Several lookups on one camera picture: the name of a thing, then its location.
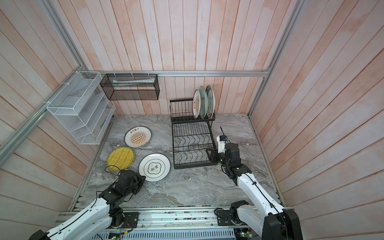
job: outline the marble countertop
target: marble countertop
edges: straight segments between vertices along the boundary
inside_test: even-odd
[[[150,142],[134,149],[135,161],[129,169],[138,172],[140,161],[151,153],[162,153],[171,162],[171,170],[166,178],[158,182],[145,182],[137,195],[121,207],[223,205],[246,200],[247,195],[237,187],[221,170],[220,164],[187,169],[173,168],[172,128],[169,115],[125,115],[115,117],[112,129],[88,186],[81,197],[80,207],[85,207],[96,196],[96,191],[104,190],[116,176],[106,173],[106,160],[116,148],[126,146],[124,136],[135,126],[146,126],[152,132]],[[248,116],[245,114],[218,114],[212,125],[214,138],[221,135],[220,126],[231,142],[238,143],[242,162],[256,176],[264,189],[277,201],[277,194],[268,175],[265,160],[255,140]]]

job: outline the yellow woven placemat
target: yellow woven placemat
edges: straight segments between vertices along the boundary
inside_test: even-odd
[[[133,161],[135,160],[135,153],[130,147],[119,147],[118,149],[115,149],[111,154],[108,156],[107,159],[107,166],[112,171],[119,171],[128,168],[130,165],[132,165]]]

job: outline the plate with orange sunburst pattern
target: plate with orange sunburst pattern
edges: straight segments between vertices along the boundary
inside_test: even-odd
[[[152,133],[147,127],[137,126],[130,129],[124,137],[128,147],[138,148],[146,145],[151,139]]]

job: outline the ventilation grille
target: ventilation grille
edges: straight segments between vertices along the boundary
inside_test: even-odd
[[[109,232],[100,232],[103,239],[107,239]],[[139,230],[123,235],[123,239],[147,239],[147,240],[167,240],[167,239],[235,239],[233,228],[215,229],[180,229],[180,230]]]

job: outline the black mesh basket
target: black mesh basket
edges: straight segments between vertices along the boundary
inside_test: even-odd
[[[175,169],[217,165],[212,134],[215,113],[208,118],[195,119],[193,99],[170,100],[172,122],[173,163]]]
[[[156,74],[105,74],[100,83],[109,100],[158,100]]]

